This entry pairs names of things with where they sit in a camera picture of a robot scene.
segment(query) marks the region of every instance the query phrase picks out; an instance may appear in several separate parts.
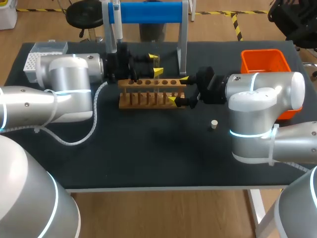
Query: yellow black hazard tape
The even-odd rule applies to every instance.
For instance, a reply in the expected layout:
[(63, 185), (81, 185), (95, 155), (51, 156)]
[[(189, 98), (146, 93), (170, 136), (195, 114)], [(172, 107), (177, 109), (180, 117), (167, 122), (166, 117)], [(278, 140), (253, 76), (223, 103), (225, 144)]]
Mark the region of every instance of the yellow black hazard tape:
[(195, 15), (268, 14), (268, 11), (197, 11)]
[(237, 35), (238, 41), (243, 41), (241, 30), (240, 30), (240, 27), (238, 25), (237, 14), (232, 13), (231, 14), (231, 20), (232, 20), (234, 29), (236, 31), (236, 35)]
[[(42, 12), (62, 12), (61, 9), (22, 9), (18, 8), (16, 11), (18, 12), (35, 12), (35, 11), (42, 11)], [(195, 15), (217, 15), (217, 14), (268, 14), (268, 11), (198, 11), (195, 12)]]
[(18, 8), (17, 12), (34, 12), (34, 11), (42, 11), (42, 12), (62, 12), (61, 9), (21, 9)]

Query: black chair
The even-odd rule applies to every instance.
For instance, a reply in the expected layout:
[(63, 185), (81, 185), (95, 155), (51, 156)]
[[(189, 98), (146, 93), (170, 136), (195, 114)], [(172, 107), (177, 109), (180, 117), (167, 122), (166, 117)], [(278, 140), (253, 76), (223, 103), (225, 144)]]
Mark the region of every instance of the black chair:
[(66, 10), (66, 21), (69, 25), (82, 29), (79, 37), (88, 29), (90, 41), (102, 41), (96, 37), (95, 28), (103, 25), (102, 3), (98, 0), (83, 0), (73, 3)]
[[(317, 0), (276, 0), (268, 12), (274, 22), (297, 47), (308, 49), (317, 58)], [(304, 63), (304, 66), (316, 66)]]

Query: wooden peg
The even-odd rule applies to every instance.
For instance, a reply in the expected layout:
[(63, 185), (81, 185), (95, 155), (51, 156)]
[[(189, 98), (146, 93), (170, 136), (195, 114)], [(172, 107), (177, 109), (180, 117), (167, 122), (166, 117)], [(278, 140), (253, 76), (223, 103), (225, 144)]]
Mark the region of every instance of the wooden peg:
[(149, 104), (149, 102), (150, 102), (150, 92), (147, 91), (147, 105)]
[(183, 90), (182, 90), (181, 88), (179, 88), (179, 89), (178, 89), (177, 96), (178, 96), (178, 97), (181, 97), (181, 96), (182, 96), (182, 92), (183, 92)]
[(158, 93), (155, 92), (154, 93), (154, 105), (157, 105), (158, 104)]
[(133, 104), (133, 93), (129, 93), (130, 94), (130, 105)]
[(127, 89), (123, 88), (123, 99), (126, 100), (127, 97)]
[(163, 92), (163, 104), (166, 104), (166, 92)]
[(141, 92), (139, 91), (138, 92), (138, 105), (141, 104)]

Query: wooden test tube rack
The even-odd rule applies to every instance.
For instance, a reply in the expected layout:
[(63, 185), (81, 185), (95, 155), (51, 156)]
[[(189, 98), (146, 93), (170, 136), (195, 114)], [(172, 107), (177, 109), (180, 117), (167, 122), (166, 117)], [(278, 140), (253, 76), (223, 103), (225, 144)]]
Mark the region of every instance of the wooden test tube rack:
[(118, 81), (118, 87), (123, 91), (120, 93), (120, 109), (177, 109), (168, 97), (184, 98), (186, 85), (181, 84), (179, 79), (139, 79), (137, 82), (124, 79)]

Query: stool seat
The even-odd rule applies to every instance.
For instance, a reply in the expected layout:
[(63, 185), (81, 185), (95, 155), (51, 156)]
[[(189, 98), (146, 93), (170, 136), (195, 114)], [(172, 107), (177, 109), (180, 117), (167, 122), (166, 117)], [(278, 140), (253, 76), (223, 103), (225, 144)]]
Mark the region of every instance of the stool seat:
[(66, 10), (66, 21), (79, 29), (91, 29), (103, 25), (102, 3), (98, 0), (78, 1)]

